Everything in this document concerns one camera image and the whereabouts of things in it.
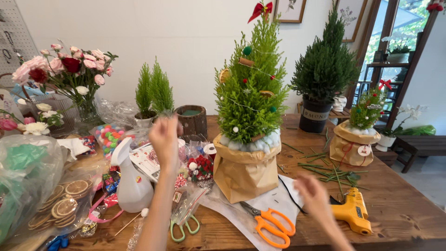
kraft paper bag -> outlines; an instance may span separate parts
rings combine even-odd
[[[330,143],[330,158],[352,166],[367,166],[373,161],[371,145],[378,142],[381,136],[358,135],[346,127],[350,122],[344,121],[334,128],[335,136]]]
[[[281,145],[269,154],[242,152],[220,144],[220,138],[221,134],[214,139],[214,181],[231,204],[250,200],[279,185],[276,155]]]

framed botanical print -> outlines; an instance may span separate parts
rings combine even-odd
[[[364,15],[367,0],[337,0],[338,17],[344,22],[345,34],[343,42],[354,42]]]
[[[304,16],[306,0],[276,0],[276,11],[274,13],[275,18],[277,14],[281,17],[277,19],[282,23],[302,23]]]

hand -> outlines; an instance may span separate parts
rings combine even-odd
[[[179,169],[178,135],[183,134],[183,127],[178,116],[158,118],[149,133],[149,139],[157,154],[161,171],[176,175]]]
[[[305,208],[322,226],[334,223],[335,217],[329,205],[327,190],[312,176],[298,176],[294,189],[304,198]]]

yellow glue gun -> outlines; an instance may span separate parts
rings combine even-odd
[[[367,220],[368,213],[365,208],[364,199],[357,188],[351,188],[345,196],[345,203],[340,204],[333,197],[330,197],[331,210],[333,210],[336,220],[346,221],[351,230],[363,235],[371,235],[372,227]]]

glass vase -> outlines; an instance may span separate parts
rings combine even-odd
[[[36,121],[39,121],[39,112],[41,112],[41,110],[36,107],[36,105],[39,103],[51,105],[51,107],[53,107],[53,111],[63,111],[68,109],[73,104],[73,101],[67,96],[55,93],[31,97],[30,102],[27,102],[27,104],[28,107],[31,109],[31,113],[33,114],[33,117]],[[49,127],[50,133],[48,136],[57,138],[69,135],[74,131],[74,121],[77,117],[76,109],[69,109],[63,112],[62,115],[64,124],[62,126],[54,125]]]
[[[79,117],[76,119],[76,133],[85,136],[90,135],[88,131],[96,126],[105,124],[98,113],[95,99],[84,100],[80,106],[77,107]]]

